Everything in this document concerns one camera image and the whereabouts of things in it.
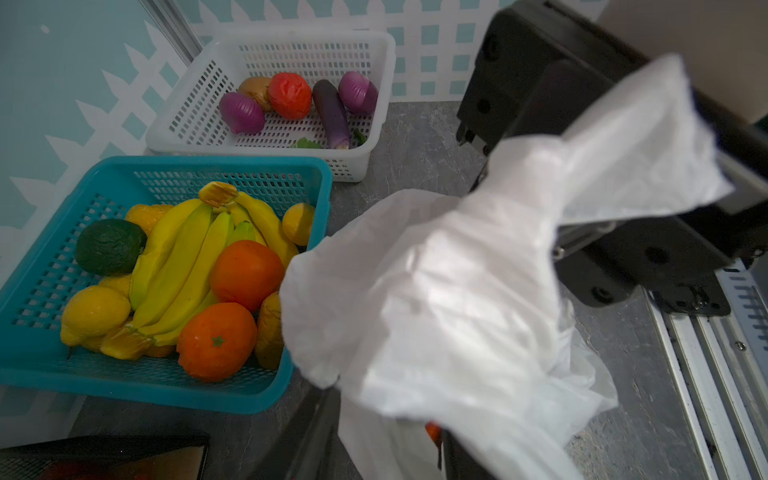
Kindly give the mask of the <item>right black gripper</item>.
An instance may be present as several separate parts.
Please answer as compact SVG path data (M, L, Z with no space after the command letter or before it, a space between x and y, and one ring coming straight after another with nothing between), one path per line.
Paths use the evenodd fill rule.
M726 316L717 272L767 249L767 136L554 1L498 11L457 139L489 160L464 209L521 278L558 277L603 307L647 289L659 308Z

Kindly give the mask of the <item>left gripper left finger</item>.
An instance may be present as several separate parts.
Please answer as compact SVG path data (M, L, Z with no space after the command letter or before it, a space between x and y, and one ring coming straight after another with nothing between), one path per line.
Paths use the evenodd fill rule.
M312 389L249 479L329 479L340 413L336 388Z

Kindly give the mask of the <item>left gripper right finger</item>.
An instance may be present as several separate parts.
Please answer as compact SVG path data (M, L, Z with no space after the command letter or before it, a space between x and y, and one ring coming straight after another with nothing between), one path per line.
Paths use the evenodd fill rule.
M448 480L495 480L448 431L442 431L443 466Z

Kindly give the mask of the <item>white plastic grocery bag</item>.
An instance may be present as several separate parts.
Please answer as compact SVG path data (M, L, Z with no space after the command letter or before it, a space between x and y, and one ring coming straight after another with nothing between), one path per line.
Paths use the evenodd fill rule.
M566 444L616 407L613 379L557 277L516 291L469 195L396 192L302 258L282 309L291 357L339 389L339 437L365 479L440 478L428 422L499 479L576 479Z

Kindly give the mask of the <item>orange fruit left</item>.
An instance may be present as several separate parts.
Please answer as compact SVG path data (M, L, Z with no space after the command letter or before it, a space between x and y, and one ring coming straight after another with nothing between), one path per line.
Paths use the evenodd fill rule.
M237 303L214 304L192 318L178 342L179 365L192 378L219 382L247 362L257 341L253 315Z

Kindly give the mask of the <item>orange fruit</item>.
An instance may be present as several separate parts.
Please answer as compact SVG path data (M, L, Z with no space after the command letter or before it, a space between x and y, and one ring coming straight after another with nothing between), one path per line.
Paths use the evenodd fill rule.
M219 302L237 303L250 312L279 290L285 268L279 256L260 243L240 240L219 255L210 286Z
M247 362L257 341L253 315L237 303L214 304L192 318L178 342L179 365L192 378L219 382Z

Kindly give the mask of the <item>purple onion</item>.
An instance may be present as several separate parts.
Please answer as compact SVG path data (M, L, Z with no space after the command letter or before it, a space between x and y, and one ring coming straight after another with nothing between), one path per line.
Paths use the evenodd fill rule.
M254 99L239 92L226 93L219 102L219 110L234 134L259 134L265 127L262 108Z
M371 116L378 101L375 85L359 72L349 71L339 82L338 94L346 109L355 115Z

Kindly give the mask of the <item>orange fruit right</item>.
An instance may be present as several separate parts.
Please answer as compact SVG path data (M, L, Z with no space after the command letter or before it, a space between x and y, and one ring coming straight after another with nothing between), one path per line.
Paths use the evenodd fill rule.
M285 268L279 256L260 243L240 240L219 255L210 286L219 302L237 303L250 312L279 290Z

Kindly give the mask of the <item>white plastic vegetable basket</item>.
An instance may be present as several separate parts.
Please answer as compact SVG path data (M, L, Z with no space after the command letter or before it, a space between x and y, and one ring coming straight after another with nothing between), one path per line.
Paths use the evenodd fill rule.
M206 46L146 134L155 152L324 160L360 182L386 120L395 41L370 31L235 30Z

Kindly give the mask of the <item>dark purple eggplant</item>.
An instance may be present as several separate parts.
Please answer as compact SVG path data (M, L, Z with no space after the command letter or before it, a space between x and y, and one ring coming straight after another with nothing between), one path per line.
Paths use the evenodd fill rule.
M329 148L348 150L351 145L351 134L346 108L341 102L336 87L328 80L320 80L312 90L312 98Z

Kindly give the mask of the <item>yellow banana bunch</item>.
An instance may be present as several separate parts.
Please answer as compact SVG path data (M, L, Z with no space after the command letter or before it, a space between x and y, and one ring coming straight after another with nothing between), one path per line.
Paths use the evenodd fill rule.
M120 360L167 355L187 323L217 303L211 271L224 249L240 240L268 247L283 265L298 254L273 209L231 184L212 182L187 207L169 211L133 271L134 317L108 333L99 351Z

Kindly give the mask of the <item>green leafy vegetable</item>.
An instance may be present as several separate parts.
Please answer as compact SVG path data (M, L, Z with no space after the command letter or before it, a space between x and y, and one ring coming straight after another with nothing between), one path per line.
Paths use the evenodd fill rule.
M298 149L325 149L325 146L322 143L319 143L315 140L308 139L306 137L302 137L298 139L293 145L292 148L298 148Z

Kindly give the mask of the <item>red tomato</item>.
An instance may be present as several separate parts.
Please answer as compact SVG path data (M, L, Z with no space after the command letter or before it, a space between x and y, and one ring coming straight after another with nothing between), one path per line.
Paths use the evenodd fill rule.
M311 110L312 90L296 73L282 72L273 76L269 96L273 110L287 120L304 119Z

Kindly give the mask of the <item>brown potato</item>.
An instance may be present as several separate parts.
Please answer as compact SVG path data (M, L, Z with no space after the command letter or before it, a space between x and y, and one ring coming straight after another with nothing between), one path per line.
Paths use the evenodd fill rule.
M253 76L244 80L237 91L256 101L264 112L272 112L273 107L269 96L270 83L270 77Z

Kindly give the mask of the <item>green avocado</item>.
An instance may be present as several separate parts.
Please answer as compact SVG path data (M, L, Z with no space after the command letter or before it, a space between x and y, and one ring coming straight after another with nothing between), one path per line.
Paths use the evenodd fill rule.
M100 276L130 274L143 252L147 235L123 219L99 220L79 235L74 258L86 272Z

